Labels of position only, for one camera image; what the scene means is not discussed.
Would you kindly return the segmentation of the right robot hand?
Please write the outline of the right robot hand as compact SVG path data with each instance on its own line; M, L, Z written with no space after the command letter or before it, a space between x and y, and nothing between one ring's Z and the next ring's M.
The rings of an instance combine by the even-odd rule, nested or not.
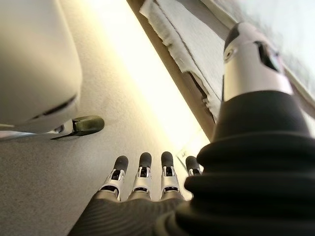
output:
M315 140L278 51L238 23L224 45L222 102L214 136L186 159L186 201L172 155L161 156L161 199L150 199L151 157L140 158L127 201L120 156L70 231L72 236L312 236Z

